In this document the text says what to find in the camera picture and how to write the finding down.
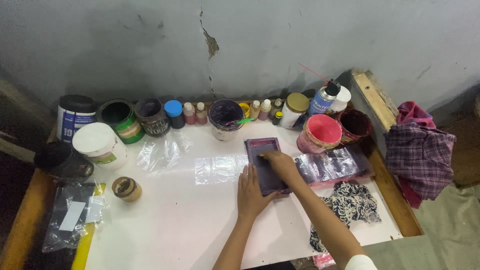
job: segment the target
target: white sleeve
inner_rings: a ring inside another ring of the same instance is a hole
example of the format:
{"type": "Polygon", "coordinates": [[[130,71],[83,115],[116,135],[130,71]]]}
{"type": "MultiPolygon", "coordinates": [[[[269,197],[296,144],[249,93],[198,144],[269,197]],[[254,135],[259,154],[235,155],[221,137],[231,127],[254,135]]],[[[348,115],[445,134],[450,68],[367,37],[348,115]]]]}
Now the white sleeve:
{"type": "Polygon", "coordinates": [[[365,255],[355,255],[348,261],[345,270],[377,270],[377,268],[369,257],[365,255]]]}

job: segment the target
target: white table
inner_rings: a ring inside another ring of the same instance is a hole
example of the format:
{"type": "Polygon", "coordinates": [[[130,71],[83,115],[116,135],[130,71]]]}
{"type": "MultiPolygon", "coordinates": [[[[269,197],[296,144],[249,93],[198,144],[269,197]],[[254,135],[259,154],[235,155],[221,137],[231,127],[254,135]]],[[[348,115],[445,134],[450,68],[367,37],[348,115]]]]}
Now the white table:
{"type": "MultiPolygon", "coordinates": [[[[87,270],[208,270],[215,263],[237,217],[237,176],[212,177],[215,183],[198,184],[195,162],[215,157],[246,154],[245,139],[277,137],[283,152],[297,156],[297,130],[273,126],[269,121],[244,125],[234,141],[221,142],[211,135],[210,123],[170,131],[166,138],[145,136],[128,145],[129,161],[115,172],[95,172],[107,183],[109,213],[95,231],[87,270]],[[161,149],[165,139],[179,146],[176,162],[160,160],[149,172],[137,165],[144,143],[161,149]],[[128,176],[142,187],[140,199],[125,203],[111,190],[112,182],[128,176]]],[[[377,185],[370,178],[359,180],[377,199],[382,222],[354,221],[350,230],[361,245],[402,238],[377,185]]],[[[333,185],[315,187],[319,196],[330,196],[333,185]]],[[[277,199],[253,225],[242,269],[316,255],[309,244],[310,221],[294,194],[277,199]]]]}

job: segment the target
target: pink paint bucket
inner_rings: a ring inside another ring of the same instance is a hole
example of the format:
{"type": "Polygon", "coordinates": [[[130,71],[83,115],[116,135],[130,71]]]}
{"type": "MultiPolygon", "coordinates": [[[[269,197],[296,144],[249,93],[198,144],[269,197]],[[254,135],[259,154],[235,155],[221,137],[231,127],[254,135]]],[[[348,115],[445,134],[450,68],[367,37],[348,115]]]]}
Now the pink paint bucket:
{"type": "Polygon", "coordinates": [[[372,122],[368,116],[359,110],[343,110],[335,119],[342,128],[343,145],[352,145],[362,141],[372,132],[372,122]]]}
{"type": "Polygon", "coordinates": [[[297,147],[304,153],[320,154],[335,148],[342,138],[342,129],[335,119],[324,114],[310,117],[297,138],[297,147]]]}

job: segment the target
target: person's left hand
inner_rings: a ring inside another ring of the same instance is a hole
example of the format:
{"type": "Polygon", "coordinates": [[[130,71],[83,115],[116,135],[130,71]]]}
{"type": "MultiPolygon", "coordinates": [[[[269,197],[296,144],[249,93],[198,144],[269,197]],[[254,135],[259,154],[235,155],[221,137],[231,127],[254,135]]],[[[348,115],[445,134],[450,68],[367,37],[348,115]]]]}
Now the person's left hand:
{"type": "Polygon", "coordinates": [[[260,215],[277,195],[280,195],[279,191],[263,197],[260,186],[258,185],[257,168],[251,164],[245,166],[239,176],[239,190],[237,195],[239,208],[238,220],[254,222],[257,216],[260,215]]]}

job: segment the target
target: hand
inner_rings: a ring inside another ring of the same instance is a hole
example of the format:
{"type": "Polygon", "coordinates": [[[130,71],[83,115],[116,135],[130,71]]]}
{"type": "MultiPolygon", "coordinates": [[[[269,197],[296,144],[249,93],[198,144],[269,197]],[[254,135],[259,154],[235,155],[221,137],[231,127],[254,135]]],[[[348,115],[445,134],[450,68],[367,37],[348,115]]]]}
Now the hand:
{"type": "Polygon", "coordinates": [[[293,158],[281,151],[269,151],[264,153],[265,158],[270,162],[272,169],[289,187],[297,182],[303,182],[293,158]]]}
{"type": "Polygon", "coordinates": [[[245,166],[239,176],[238,221],[247,221],[253,224],[257,216],[277,195],[280,195],[279,191],[263,197],[258,185],[257,168],[251,164],[245,166]]]}

